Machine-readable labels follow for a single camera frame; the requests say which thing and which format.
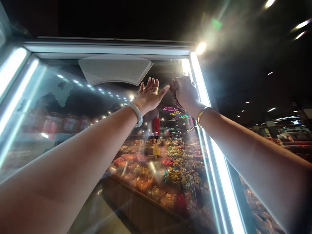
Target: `wrist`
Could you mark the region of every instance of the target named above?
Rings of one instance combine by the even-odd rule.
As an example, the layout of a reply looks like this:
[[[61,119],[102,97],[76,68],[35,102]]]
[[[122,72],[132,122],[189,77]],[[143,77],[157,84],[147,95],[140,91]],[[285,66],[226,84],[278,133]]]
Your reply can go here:
[[[139,100],[135,100],[132,103],[135,104],[139,108],[142,116],[146,115],[148,110],[147,110],[146,105],[144,103],[140,102]]]
[[[190,107],[187,109],[187,111],[196,119],[200,112],[205,108],[206,106],[202,104],[200,101],[196,101]]]

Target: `forearm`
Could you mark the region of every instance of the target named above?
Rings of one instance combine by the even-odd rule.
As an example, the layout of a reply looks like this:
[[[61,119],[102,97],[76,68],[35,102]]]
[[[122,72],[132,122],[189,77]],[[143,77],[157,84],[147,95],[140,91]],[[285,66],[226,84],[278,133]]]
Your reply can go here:
[[[190,112],[197,118],[203,108],[194,105]],[[205,111],[200,123],[284,230],[290,230],[311,164],[213,110]]]
[[[1,183],[0,232],[66,233],[136,122],[121,108]]]

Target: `hand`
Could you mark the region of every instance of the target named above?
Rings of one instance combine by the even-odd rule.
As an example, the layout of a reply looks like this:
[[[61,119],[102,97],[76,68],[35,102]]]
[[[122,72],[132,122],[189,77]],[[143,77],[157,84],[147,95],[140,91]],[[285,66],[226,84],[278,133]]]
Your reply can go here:
[[[182,76],[172,80],[171,88],[175,91],[179,104],[187,111],[199,103],[196,85],[190,77]]]
[[[142,115],[145,115],[147,112],[155,109],[159,105],[160,101],[169,90],[170,85],[165,86],[159,93],[158,87],[159,81],[158,79],[155,80],[154,78],[149,78],[145,88],[144,83],[141,83],[136,100],[132,103],[139,108]]]

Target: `white bangle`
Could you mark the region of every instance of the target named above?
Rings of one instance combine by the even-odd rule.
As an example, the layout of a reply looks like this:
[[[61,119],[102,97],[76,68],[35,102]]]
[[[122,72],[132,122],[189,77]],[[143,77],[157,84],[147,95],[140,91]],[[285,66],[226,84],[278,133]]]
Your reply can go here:
[[[139,108],[135,104],[129,102],[126,102],[123,106],[129,106],[134,110],[137,115],[137,124],[134,127],[140,127],[143,123],[143,117]]]

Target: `price tag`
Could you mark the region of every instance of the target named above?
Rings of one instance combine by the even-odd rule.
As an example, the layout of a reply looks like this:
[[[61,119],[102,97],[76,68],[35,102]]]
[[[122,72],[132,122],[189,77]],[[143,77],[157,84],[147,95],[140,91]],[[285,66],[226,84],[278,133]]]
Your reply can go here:
[[[153,154],[154,155],[160,155],[160,148],[159,147],[154,147],[153,148]]]

